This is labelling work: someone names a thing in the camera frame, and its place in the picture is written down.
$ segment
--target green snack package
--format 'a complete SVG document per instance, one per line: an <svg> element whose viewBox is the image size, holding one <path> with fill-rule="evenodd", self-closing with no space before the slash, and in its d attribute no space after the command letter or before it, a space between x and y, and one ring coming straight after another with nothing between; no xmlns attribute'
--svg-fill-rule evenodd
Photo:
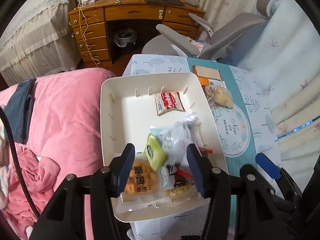
<svg viewBox="0 0 320 240"><path fill-rule="evenodd" d="M167 159L166 153L162 150L157 139L151 133L148 135L147 145L144 152L147 155L150 166L154 171L161 168Z"/></svg>

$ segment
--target black cable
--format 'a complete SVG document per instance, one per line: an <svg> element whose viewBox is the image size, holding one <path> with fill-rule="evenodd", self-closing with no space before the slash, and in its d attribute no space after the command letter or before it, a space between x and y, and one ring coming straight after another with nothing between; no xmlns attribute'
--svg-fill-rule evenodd
<svg viewBox="0 0 320 240"><path fill-rule="evenodd" d="M27 201L28 201L33 213L35 214L35 216L37 218L39 218L40 213L39 213L36 205L33 203L33 200L32 200L32 198L30 196L30 193L29 193L29 191L27 189L27 185L26 185L26 183L25 183L25 181L23 179L23 176L22 176L22 172L21 172L21 168L20 168L20 164L19 164L19 160L18 160L18 156L17 156L16 147L14 145L13 135L12 135L12 131L11 131L11 127L10 127L9 121L8 121L7 116L5 115L5 113L4 113L4 111L3 111L3 109L1 107L0 107L0 118L1 118L1 121L3 122L5 130L7 132L13 163L14 163L14 166L16 168L16 171L17 171L17 174L18 174L18 179L19 179L20 185L22 187L23 193L26 196L26 199L27 199Z"/></svg>

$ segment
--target red candy wrapper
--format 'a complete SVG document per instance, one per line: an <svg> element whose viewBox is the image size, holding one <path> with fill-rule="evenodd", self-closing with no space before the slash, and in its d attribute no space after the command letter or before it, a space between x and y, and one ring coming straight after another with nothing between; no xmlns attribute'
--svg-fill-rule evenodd
<svg viewBox="0 0 320 240"><path fill-rule="evenodd" d="M179 92L166 92L155 94L156 107L158 115L171 110L184 111Z"/></svg>

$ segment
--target trash can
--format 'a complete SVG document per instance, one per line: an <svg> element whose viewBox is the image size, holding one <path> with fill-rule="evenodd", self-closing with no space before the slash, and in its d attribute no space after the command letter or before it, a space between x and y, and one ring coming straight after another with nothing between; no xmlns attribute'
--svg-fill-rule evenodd
<svg viewBox="0 0 320 240"><path fill-rule="evenodd" d="M121 54L127 54L134 50L137 40L137 32L132 28L117 31L114 36L114 43L121 49Z"/></svg>

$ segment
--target screw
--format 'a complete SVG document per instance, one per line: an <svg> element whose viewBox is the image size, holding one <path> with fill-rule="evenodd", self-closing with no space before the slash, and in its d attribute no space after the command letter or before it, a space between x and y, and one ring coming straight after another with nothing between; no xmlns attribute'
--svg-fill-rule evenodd
<svg viewBox="0 0 320 240"><path fill-rule="evenodd" d="M215 174L219 174L221 172L221 170L218 167L214 167L214 168L212 168L212 172Z"/></svg>
<svg viewBox="0 0 320 240"><path fill-rule="evenodd" d="M255 181L256 177L252 174L248 174L247 175L247 179L250 180L250 181Z"/></svg>
<svg viewBox="0 0 320 240"><path fill-rule="evenodd" d="M75 178L75 175L74 174L68 174L67 176L66 176L66 179L67 180L73 180Z"/></svg>
<svg viewBox="0 0 320 240"><path fill-rule="evenodd" d="M100 171L102 173L108 173L110 171L110 168L108 166L105 166L105 167L101 168Z"/></svg>

